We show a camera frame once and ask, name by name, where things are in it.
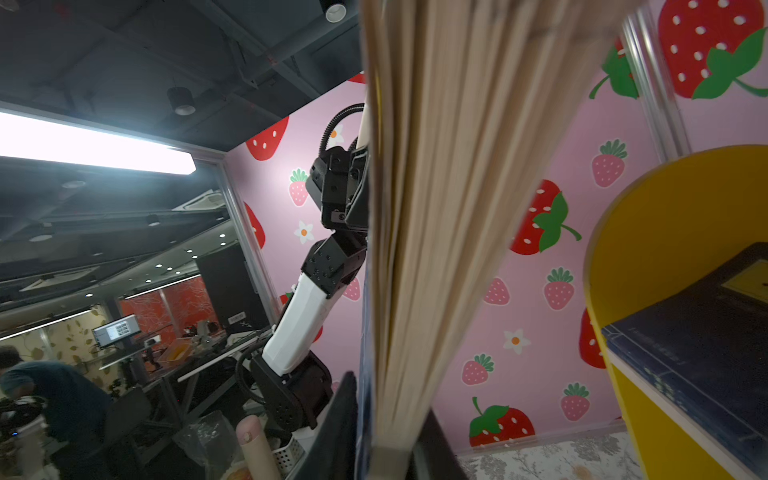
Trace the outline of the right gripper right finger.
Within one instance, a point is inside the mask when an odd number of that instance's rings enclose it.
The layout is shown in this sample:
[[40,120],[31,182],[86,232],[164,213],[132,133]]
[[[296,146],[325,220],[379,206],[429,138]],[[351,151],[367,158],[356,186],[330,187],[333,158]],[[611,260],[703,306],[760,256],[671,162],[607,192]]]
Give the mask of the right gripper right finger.
[[467,480],[431,410],[412,450],[414,480]]

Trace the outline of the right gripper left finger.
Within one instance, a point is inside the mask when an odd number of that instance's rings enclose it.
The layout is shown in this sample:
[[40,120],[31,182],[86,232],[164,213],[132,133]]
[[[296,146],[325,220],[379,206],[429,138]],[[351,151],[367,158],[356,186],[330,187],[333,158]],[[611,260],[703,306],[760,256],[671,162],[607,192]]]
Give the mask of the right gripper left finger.
[[290,474],[293,480],[352,480],[357,454],[357,379],[346,372],[309,452]]

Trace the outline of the navy book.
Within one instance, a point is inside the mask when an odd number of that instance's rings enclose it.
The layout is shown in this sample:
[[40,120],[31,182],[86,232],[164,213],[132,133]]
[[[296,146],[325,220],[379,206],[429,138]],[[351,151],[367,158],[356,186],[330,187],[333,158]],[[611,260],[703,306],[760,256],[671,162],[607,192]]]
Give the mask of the navy book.
[[766,243],[602,333],[612,354],[766,478]]
[[632,1],[364,1],[366,479],[435,393]]

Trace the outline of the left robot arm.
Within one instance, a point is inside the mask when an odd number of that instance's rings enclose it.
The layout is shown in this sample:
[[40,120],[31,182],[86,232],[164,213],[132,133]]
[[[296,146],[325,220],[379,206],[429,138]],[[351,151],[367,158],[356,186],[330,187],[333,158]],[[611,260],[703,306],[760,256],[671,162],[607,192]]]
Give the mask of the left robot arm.
[[240,389],[289,433],[316,428],[332,399],[331,373],[311,346],[366,258],[368,150],[357,143],[347,148],[330,143],[335,128],[363,110],[363,104],[356,103],[335,114],[310,170],[297,172],[331,234],[310,247],[270,337],[250,345],[236,366]]

